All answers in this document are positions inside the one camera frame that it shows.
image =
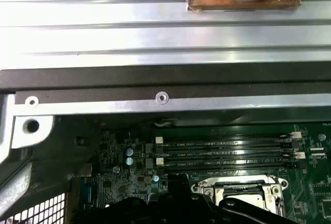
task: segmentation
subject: microchip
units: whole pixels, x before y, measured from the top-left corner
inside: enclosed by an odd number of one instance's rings
[[[146,165],[146,169],[152,169],[153,168],[153,159],[146,158],[145,165]]]
[[[152,177],[151,176],[146,176],[145,177],[145,183],[146,184],[151,184],[152,183]]]
[[[104,181],[103,186],[104,186],[104,188],[111,188],[112,187],[112,182],[111,181]]]
[[[331,201],[322,201],[323,213],[325,218],[331,218]]]
[[[163,153],[163,147],[157,147],[157,148],[155,149],[155,153],[157,153],[157,154],[162,154],[162,153]]]
[[[137,170],[141,170],[144,168],[144,164],[142,162],[137,163]]]
[[[300,148],[300,142],[294,140],[294,141],[292,142],[292,148],[293,148],[293,149],[299,149],[299,148]]]
[[[153,144],[151,144],[151,143],[145,144],[146,153],[152,153],[152,150],[153,150]]]

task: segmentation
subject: copper plate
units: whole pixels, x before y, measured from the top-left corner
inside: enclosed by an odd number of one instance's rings
[[[301,0],[260,0],[256,2],[237,2],[230,0],[187,0],[188,9],[200,10],[295,10]]]

